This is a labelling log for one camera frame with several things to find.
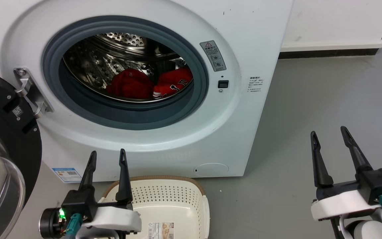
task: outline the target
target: white plastic basket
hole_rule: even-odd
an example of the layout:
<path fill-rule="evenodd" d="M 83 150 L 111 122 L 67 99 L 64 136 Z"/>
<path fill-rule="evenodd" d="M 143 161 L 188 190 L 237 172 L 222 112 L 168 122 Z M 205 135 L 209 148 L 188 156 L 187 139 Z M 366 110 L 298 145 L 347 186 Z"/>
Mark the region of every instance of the white plastic basket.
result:
<path fill-rule="evenodd" d="M 119 181 L 114 182 L 100 202 L 115 201 L 118 184 Z M 127 238 L 208 238 L 209 203 L 196 180 L 175 176 L 133 177 L 131 187 L 132 205 L 141 214 L 142 231 Z"/>

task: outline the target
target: white wall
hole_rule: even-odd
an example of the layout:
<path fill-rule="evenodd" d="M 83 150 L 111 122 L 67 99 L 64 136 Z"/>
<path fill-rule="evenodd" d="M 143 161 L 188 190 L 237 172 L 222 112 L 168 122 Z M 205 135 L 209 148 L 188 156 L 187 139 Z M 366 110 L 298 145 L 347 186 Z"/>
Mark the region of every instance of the white wall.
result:
<path fill-rule="evenodd" d="M 281 51 L 382 47 L 382 0 L 294 0 Z"/>

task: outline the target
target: sticker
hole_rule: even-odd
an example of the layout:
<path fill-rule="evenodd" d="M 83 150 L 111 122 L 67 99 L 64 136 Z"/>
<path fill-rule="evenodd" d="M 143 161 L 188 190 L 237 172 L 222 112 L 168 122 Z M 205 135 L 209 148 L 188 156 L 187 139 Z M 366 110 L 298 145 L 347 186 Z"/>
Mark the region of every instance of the sticker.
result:
<path fill-rule="evenodd" d="M 23 114 L 23 110 L 20 108 L 20 106 L 17 106 L 14 108 L 13 113 L 16 115 L 16 117 L 19 117 L 21 114 Z"/>
<path fill-rule="evenodd" d="M 223 61 L 222 55 L 215 43 L 215 41 L 208 41 L 200 43 L 206 56 L 211 61 L 211 65 L 214 71 L 224 71 L 226 70 L 225 62 Z"/>
<path fill-rule="evenodd" d="M 80 183 L 82 177 L 74 168 L 53 168 L 53 171 L 65 183 Z"/>
<path fill-rule="evenodd" d="M 174 239 L 175 224 L 173 222 L 150 222 L 148 239 Z"/>
<path fill-rule="evenodd" d="M 260 77 L 250 77 L 248 80 L 247 92 L 261 92 L 263 85 L 263 79 Z"/>

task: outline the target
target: door hinge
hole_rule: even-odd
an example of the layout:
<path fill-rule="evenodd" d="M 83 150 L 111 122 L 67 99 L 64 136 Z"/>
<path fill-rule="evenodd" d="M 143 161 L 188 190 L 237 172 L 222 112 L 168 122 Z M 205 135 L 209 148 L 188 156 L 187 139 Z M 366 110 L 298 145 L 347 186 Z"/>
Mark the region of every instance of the door hinge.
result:
<path fill-rule="evenodd" d="M 45 112 L 54 112 L 39 91 L 27 68 L 14 68 L 13 72 L 17 82 L 20 84 L 20 88 L 16 89 L 15 92 L 18 96 L 24 97 L 27 100 L 36 118 L 41 118 Z"/>

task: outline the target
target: washing machine door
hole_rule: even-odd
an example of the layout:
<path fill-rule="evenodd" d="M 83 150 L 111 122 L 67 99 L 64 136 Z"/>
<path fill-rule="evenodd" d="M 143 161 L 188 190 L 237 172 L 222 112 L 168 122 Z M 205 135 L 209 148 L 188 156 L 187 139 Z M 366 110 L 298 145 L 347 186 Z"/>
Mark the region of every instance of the washing machine door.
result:
<path fill-rule="evenodd" d="M 41 137 L 28 102 L 0 78 L 0 238 L 27 202 L 41 165 Z"/>

